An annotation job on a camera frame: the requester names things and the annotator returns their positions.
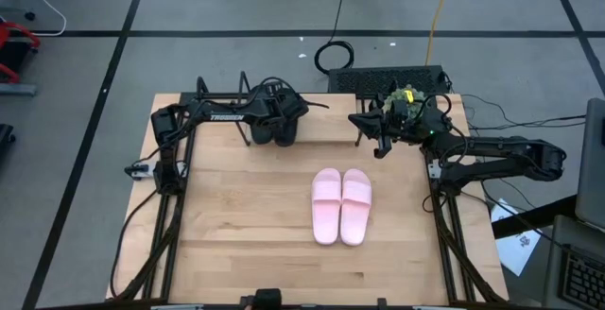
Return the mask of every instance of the white paper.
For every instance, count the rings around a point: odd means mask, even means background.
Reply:
[[[517,210],[510,206],[507,207],[508,203],[503,199],[499,199],[498,202],[506,207],[507,210],[512,211],[516,215],[518,214]],[[498,205],[495,205],[492,209],[492,222],[509,216],[512,215]],[[532,230],[496,240],[495,245],[498,248],[500,263],[517,275],[517,277],[520,276],[529,260],[529,256],[531,256],[531,253],[536,248],[538,240],[540,240],[540,235]]]

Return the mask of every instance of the red chair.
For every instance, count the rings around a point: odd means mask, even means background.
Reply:
[[[29,41],[12,41],[10,32],[19,31]],[[40,40],[26,28],[11,22],[0,23],[0,95],[35,95],[36,86],[24,84],[19,70],[30,52],[37,53]]]

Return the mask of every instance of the wooden tabletop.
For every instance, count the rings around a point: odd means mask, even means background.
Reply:
[[[179,98],[156,95],[152,110]],[[450,116],[468,134],[460,97],[451,99]],[[141,156],[156,146],[149,125]],[[347,142],[246,147],[231,123],[199,126],[169,301],[233,304],[257,288],[279,287],[287,304],[376,304],[377,298],[391,305],[447,304],[435,221],[421,205],[429,194],[423,155],[417,146],[394,144],[386,158],[377,160],[372,156],[376,146],[364,138],[359,147]],[[359,247],[340,242],[324,247],[314,241],[311,180],[325,167],[341,174],[359,168],[372,181],[372,210]],[[135,182],[128,214],[154,188],[153,180]],[[478,183],[464,190],[484,198]],[[126,230],[115,277],[118,290],[147,259],[159,200],[146,205]],[[507,298],[485,205],[461,196],[458,209],[468,256]],[[452,263],[458,298],[464,299],[453,255]],[[161,262],[155,295],[163,269]]]

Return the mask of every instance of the slide sandal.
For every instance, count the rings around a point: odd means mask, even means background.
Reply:
[[[340,202],[340,172],[334,168],[322,169],[311,185],[313,235],[322,245],[334,244],[337,241]]]
[[[342,179],[340,238],[351,246],[363,242],[372,206],[370,179],[358,169],[349,169]]]

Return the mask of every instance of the concrete floor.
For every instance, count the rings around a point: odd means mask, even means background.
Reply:
[[[127,17],[131,0],[48,0],[68,18],[61,38],[44,38],[24,73],[39,86],[34,98],[0,96],[0,123],[19,138],[0,167],[0,308],[22,307],[57,212],[99,88]],[[584,30],[605,30],[603,0],[570,0]],[[439,0],[344,0],[339,29],[427,30]],[[313,64],[326,37],[246,37],[251,30],[329,30],[338,0],[141,0],[132,30],[241,30],[241,37],[129,37],[116,68],[107,103],[43,285],[38,306],[102,301],[122,225],[131,180],[123,167],[141,147],[156,93],[194,89],[204,76],[211,91],[235,91],[238,73],[251,82],[287,79],[302,92],[325,92],[327,77]],[[32,29],[61,25],[39,0],[0,0],[32,8],[38,19],[7,19]],[[439,30],[573,31],[560,0],[446,0]],[[109,34],[96,30],[115,31]],[[75,31],[91,31],[79,37]],[[432,63],[441,64],[457,92],[499,103],[518,121],[584,113],[586,101],[603,97],[602,87],[576,37],[457,38],[434,41]],[[419,65],[423,37],[344,38],[355,49],[355,67]],[[605,40],[590,39],[605,59]],[[326,51],[326,67],[346,55]],[[504,124],[499,111],[472,98],[476,126]],[[510,179],[535,205],[572,195],[579,173],[582,127],[509,129],[484,135],[542,138],[567,151],[559,181]],[[527,207],[500,181],[486,183],[496,198]],[[521,278],[507,273],[511,294],[539,301],[548,244],[541,240]]]

